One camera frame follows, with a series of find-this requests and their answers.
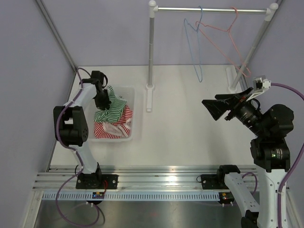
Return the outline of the green striped tank top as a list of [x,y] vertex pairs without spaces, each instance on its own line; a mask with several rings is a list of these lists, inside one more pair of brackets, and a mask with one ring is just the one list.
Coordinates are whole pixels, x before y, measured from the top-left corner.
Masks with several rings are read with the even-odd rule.
[[111,102],[110,107],[109,109],[105,110],[97,110],[94,114],[94,122],[116,123],[122,117],[127,101],[122,97],[117,96],[111,85],[107,87],[107,91],[109,95],[109,100]]

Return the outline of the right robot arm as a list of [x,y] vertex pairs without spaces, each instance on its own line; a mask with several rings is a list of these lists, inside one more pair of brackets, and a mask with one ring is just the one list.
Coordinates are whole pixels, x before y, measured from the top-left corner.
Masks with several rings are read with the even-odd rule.
[[225,112],[225,120],[237,118],[256,138],[250,142],[250,152],[256,165],[259,180],[257,203],[245,186],[236,165],[220,165],[216,184],[228,188],[241,212],[243,228],[286,228],[284,177],[291,170],[290,151],[285,137],[293,128],[294,112],[283,104],[275,104],[265,113],[254,107],[252,101],[265,89],[249,88],[241,93],[215,95],[213,100],[202,100],[214,120]]

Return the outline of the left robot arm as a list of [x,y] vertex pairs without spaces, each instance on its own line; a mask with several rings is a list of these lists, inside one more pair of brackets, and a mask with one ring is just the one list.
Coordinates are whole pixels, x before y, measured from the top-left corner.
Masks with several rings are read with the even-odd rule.
[[71,101],[53,109],[56,140],[64,148],[71,150],[78,162],[79,171],[75,173],[77,189],[106,187],[100,165],[93,157],[87,142],[89,129],[85,110],[91,101],[101,111],[110,109],[111,101],[105,88],[107,83],[108,78],[104,73],[92,71],[89,78],[80,79],[80,88]]

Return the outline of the red striped tank top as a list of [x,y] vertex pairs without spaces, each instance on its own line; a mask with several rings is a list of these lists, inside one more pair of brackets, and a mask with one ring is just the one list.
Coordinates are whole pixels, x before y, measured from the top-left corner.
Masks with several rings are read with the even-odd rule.
[[125,106],[118,122],[94,122],[94,136],[97,139],[122,139],[128,138],[131,133],[133,111]]

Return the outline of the blue wire hanger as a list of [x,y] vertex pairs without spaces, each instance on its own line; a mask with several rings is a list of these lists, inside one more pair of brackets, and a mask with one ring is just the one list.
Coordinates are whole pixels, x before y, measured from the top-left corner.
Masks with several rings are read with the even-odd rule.
[[188,44],[191,65],[193,66],[198,82],[202,83],[203,70],[199,35],[200,26],[190,23],[187,18],[184,18],[183,26]]

